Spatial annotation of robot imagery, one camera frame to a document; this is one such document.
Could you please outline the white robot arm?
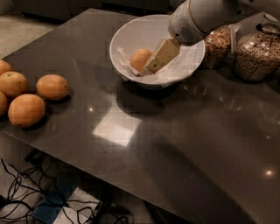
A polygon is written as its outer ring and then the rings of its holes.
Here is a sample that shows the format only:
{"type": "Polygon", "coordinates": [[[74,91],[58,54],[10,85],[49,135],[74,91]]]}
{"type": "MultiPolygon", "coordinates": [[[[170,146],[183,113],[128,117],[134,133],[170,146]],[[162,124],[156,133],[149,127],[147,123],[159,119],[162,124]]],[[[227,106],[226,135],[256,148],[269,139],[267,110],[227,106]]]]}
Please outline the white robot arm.
{"type": "Polygon", "coordinates": [[[202,41],[210,32],[250,17],[258,11],[279,19],[280,0],[185,0],[169,17],[165,39],[143,66],[155,74],[168,69],[185,71],[184,61],[188,46],[202,41]]]}

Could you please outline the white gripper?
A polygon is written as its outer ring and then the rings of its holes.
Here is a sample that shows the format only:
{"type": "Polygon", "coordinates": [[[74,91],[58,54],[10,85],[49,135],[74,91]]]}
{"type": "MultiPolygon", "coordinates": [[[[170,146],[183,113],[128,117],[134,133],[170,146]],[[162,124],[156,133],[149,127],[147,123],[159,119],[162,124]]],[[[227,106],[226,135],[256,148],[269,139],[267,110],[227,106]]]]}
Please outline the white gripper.
{"type": "Polygon", "coordinates": [[[203,20],[206,5],[207,0],[185,0],[171,14],[168,32],[172,38],[163,39],[148,58],[143,66],[146,74],[155,74],[177,57],[180,44],[193,46],[209,34],[207,22],[203,20]]]}

